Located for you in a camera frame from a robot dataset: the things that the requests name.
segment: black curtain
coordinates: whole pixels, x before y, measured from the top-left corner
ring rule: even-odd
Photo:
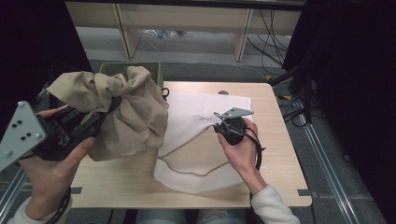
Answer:
[[[350,1],[318,77],[321,106],[388,223],[396,223],[396,4]]]
[[[18,101],[35,103],[61,73],[91,71],[64,1],[0,1],[0,136]]]

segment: white drawstring bag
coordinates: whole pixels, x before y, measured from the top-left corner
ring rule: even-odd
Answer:
[[[172,92],[167,98],[168,127],[159,149],[154,178],[187,193],[230,187],[243,180],[228,163],[213,125],[214,115],[233,107],[251,109],[247,97]]]

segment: gray metal plate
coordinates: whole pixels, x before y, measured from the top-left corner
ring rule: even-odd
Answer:
[[[29,103],[18,102],[0,143],[0,172],[46,138],[47,134]]]

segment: white sleeve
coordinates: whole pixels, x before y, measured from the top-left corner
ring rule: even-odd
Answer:
[[[300,224],[300,220],[283,204],[279,193],[271,185],[267,185],[265,189],[255,194],[251,205],[265,224]]]
[[[26,199],[23,204],[18,208],[17,212],[15,213],[15,216],[8,221],[7,224],[46,224],[52,217],[55,215],[55,212],[52,214],[49,214],[48,216],[44,217],[41,220],[34,220],[26,216],[25,209],[27,204],[30,202],[31,198]],[[67,209],[64,211],[64,214],[61,216],[61,218],[56,222],[56,224],[64,224],[66,223],[66,215],[69,212],[71,206],[72,206],[72,198],[70,198],[69,205],[67,205]]]

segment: metal rail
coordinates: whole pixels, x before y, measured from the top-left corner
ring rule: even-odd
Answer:
[[[7,213],[17,199],[18,194],[21,190],[23,183],[26,180],[26,174],[22,168],[20,168],[14,179],[9,183],[1,201],[0,201],[0,223],[3,223],[6,219]]]
[[[303,107],[303,103],[300,100],[296,101],[296,105],[300,108]],[[306,122],[303,114],[300,115],[300,120],[302,123]],[[334,198],[338,203],[338,206],[344,217],[344,220],[346,221],[347,224],[359,224],[360,221],[355,212],[355,209],[353,208],[353,205],[349,200],[343,185],[338,179],[337,173],[334,171],[332,167],[332,163],[330,162],[326,154],[326,150],[323,148],[323,145],[320,143],[318,139],[318,135],[315,132],[312,123],[306,123],[305,133],[308,136],[309,142],[311,143],[312,148],[315,151],[315,154],[318,158],[318,162],[323,170],[324,175],[326,176],[327,182],[329,183],[330,189],[332,190],[332,194],[334,195]]]

